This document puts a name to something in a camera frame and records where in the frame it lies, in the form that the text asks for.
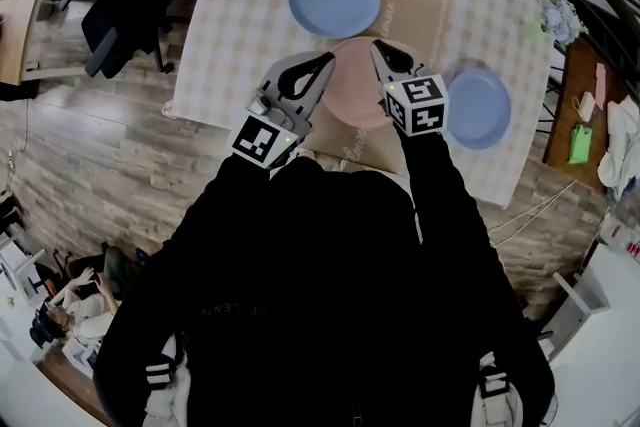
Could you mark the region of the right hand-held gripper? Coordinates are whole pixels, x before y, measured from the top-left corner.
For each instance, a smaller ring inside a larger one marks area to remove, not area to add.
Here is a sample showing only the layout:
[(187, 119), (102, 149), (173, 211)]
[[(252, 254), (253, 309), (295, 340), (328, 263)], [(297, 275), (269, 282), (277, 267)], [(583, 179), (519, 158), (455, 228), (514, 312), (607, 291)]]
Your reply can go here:
[(443, 132), (449, 114), (443, 78), (438, 74), (422, 76), (425, 66), (410, 47), (375, 39), (370, 54), (382, 85), (386, 113), (396, 127), (408, 137)]

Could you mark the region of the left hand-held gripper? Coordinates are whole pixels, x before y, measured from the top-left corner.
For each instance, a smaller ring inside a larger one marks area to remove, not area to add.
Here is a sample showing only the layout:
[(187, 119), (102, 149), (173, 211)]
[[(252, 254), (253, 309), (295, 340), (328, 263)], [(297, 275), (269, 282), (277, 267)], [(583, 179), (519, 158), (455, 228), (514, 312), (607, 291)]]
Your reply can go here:
[(309, 118), (335, 69), (332, 52), (301, 52), (276, 61), (231, 130), (227, 148), (269, 171), (286, 164), (312, 131)]

